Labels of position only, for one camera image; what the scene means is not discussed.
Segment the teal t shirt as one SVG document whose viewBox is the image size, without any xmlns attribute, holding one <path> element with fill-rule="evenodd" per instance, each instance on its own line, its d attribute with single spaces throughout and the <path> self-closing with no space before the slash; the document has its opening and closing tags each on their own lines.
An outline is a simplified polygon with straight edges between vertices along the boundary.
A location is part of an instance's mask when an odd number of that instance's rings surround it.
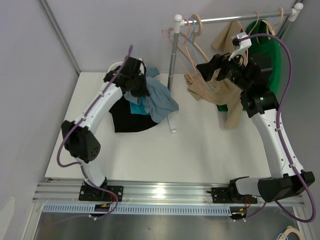
<svg viewBox="0 0 320 240">
<path fill-rule="evenodd" d="M 149 113 L 146 112 L 145 107 L 143 105 L 142 99 L 140 97 L 132 97 L 129 100 L 130 103 L 130 112 L 134 115 L 144 115 L 147 116 Z"/>
</svg>

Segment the grey blue t shirt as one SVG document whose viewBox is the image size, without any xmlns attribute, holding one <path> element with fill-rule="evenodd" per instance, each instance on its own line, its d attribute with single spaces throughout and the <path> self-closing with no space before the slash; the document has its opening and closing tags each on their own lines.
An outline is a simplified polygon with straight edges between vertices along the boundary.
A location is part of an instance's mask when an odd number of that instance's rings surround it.
<svg viewBox="0 0 320 240">
<path fill-rule="evenodd" d="M 160 123 L 169 113 L 179 110 L 179 105 L 172 98 L 169 89 L 156 79 L 159 74 L 160 72 L 156 67 L 146 67 L 146 86 L 149 96 L 140 97 L 145 111 L 156 123 Z M 134 96 L 129 91 L 124 94 L 124 98 L 129 102 L 132 97 Z"/>
</svg>

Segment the black t shirt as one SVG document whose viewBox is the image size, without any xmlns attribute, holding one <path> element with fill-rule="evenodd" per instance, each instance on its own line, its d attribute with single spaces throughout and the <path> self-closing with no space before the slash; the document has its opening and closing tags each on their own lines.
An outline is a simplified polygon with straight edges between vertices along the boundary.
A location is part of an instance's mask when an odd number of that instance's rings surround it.
<svg viewBox="0 0 320 240">
<path fill-rule="evenodd" d="M 132 114 L 130 102 L 124 97 L 118 100 L 109 110 L 115 133 L 137 133 L 158 125 L 150 115 Z"/>
</svg>

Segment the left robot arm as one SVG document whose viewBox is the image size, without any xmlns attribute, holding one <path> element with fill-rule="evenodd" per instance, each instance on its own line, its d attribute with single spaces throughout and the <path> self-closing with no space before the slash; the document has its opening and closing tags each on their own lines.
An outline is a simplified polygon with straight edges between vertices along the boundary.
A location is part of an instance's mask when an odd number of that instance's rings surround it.
<svg viewBox="0 0 320 240">
<path fill-rule="evenodd" d="M 136 91 L 146 95 L 146 65 L 140 58 L 126 57 L 124 61 L 114 63 L 104 77 L 102 86 L 88 107 L 74 120 L 64 120 L 61 125 L 62 143 L 58 148 L 56 161 L 62 168 L 60 156 L 63 149 L 75 159 L 84 176 L 80 188 L 79 200 L 92 202 L 122 201 L 123 187 L 108 184 L 102 173 L 97 157 L 101 144 L 96 132 L 103 118 L 127 91 Z"/>
</svg>

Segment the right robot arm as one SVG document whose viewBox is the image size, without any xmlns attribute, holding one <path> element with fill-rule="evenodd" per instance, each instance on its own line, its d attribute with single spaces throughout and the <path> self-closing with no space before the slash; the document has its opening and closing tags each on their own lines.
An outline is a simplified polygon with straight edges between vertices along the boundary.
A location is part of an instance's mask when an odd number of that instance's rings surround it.
<svg viewBox="0 0 320 240">
<path fill-rule="evenodd" d="M 229 53 L 216 54 L 196 68 L 206 82 L 219 71 L 217 81 L 228 79 L 241 90 L 240 102 L 260 134 L 270 177 L 232 179 L 227 196 L 235 203 L 246 195 L 256 195 L 267 203 L 297 196 L 315 182 L 315 176 L 300 164 L 282 119 L 277 118 L 279 103 L 268 87 L 272 61 L 267 55 L 256 53 L 244 65 L 242 56 L 230 56 Z"/>
</svg>

